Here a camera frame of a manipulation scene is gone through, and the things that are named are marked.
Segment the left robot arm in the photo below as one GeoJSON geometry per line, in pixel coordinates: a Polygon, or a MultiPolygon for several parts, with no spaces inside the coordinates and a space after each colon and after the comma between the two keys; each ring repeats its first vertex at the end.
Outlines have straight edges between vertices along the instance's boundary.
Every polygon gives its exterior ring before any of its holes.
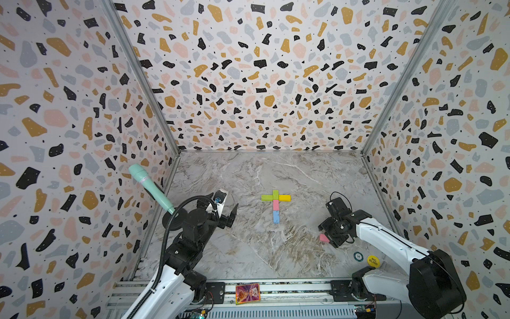
{"type": "Polygon", "coordinates": [[[238,205],[223,214],[228,192],[196,195],[167,214],[155,275],[124,318],[176,318],[206,297],[206,276],[195,271],[216,229],[232,227],[238,205]]]}

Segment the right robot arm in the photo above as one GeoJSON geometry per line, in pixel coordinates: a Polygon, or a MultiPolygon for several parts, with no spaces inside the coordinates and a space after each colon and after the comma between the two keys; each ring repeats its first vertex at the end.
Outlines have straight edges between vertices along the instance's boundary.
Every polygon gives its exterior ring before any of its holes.
{"type": "Polygon", "coordinates": [[[325,206],[330,216],[318,229],[333,247],[359,239],[377,248],[403,271],[392,274],[367,265],[354,272],[348,282],[332,282],[334,300],[374,301],[386,296],[412,305],[423,318],[443,318],[464,310],[467,296],[445,251],[431,251],[410,242],[366,211],[354,211],[349,201],[330,199],[325,206]]]}

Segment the blue block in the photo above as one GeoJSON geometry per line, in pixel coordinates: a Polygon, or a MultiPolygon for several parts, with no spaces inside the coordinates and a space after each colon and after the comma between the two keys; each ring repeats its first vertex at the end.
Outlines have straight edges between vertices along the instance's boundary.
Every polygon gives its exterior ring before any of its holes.
{"type": "Polygon", "coordinates": [[[280,223],[280,212],[279,211],[273,211],[273,222],[274,224],[280,223]]]}

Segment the yellow block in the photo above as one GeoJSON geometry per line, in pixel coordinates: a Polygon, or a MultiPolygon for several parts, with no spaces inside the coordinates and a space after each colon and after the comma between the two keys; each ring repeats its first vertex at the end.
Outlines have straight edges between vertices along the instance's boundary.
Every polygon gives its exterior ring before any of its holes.
{"type": "Polygon", "coordinates": [[[292,200],[292,197],[290,195],[279,195],[278,200],[280,202],[290,202],[292,200]]]}

